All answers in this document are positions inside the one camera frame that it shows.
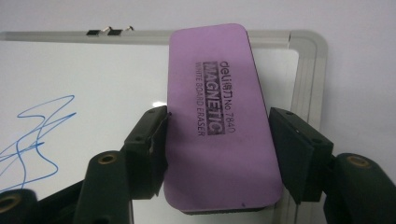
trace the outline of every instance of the white background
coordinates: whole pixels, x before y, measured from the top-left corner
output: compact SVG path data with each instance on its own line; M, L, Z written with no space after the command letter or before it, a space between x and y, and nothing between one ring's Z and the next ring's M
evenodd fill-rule
M321 132L335 143L334 154L369 157L396 182L396 1L0 0L0 31L173 30L228 22L322 35L329 58ZM319 205L312 223L325 223Z

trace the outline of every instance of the magnetic whiteboard eraser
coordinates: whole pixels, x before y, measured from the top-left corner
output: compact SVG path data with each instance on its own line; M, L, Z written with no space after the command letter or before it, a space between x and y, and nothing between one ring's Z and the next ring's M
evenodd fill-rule
M166 200L188 214L276 203L283 185L245 28L179 30L169 48Z

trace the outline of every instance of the white board surface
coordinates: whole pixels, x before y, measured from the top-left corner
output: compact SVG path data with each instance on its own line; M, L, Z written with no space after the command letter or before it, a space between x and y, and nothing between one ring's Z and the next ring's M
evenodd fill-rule
M289 109L297 52L253 53L267 110ZM33 189L42 199L83 179L91 157L119 150L141 115L166 103L167 63L167 46L0 41L0 192ZM134 202L136 223L262 223L271 214L190 217L162 191Z

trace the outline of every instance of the eraser's black bottom edge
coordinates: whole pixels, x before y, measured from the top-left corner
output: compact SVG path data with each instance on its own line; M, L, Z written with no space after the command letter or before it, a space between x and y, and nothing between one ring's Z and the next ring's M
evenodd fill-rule
M203 212L182 212L186 215L214 215L214 214L228 214L228 213L242 213L242 212L259 212L266 207L260 208L242 208L242 209L232 209L232 210L214 210L214 211L203 211Z

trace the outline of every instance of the whiteboard eraser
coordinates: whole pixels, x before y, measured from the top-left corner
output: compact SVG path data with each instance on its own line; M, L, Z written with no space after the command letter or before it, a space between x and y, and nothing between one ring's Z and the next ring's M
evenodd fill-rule
M188 214L276 203L283 185L245 28L175 31L169 48L166 200Z

